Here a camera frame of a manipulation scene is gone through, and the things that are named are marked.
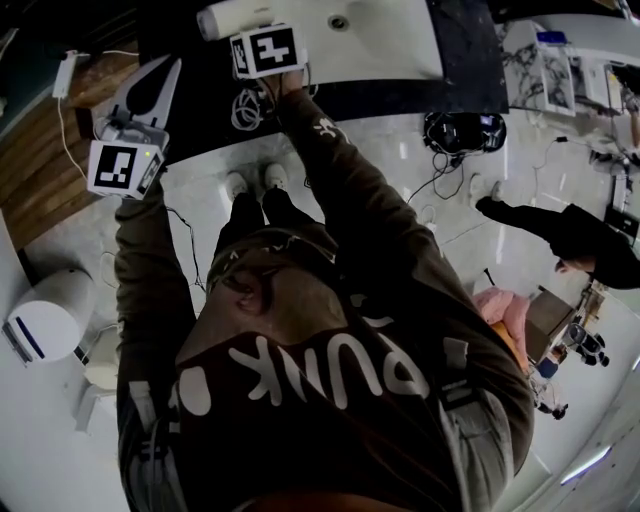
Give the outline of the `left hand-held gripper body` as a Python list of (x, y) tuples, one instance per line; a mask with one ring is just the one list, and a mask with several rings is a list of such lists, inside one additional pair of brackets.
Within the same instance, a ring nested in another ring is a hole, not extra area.
[(141, 200), (164, 165), (169, 134), (138, 121), (108, 116), (91, 142), (87, 190)]

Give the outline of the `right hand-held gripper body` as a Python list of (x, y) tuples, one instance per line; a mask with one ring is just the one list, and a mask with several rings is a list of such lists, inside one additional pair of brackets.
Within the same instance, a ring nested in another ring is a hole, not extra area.
[(298, 32), (287, 24), (241, 32), (230, 38), (230, 45), (239, 79), (256, 80), (303, 70), (308, 64), (308, 54)]

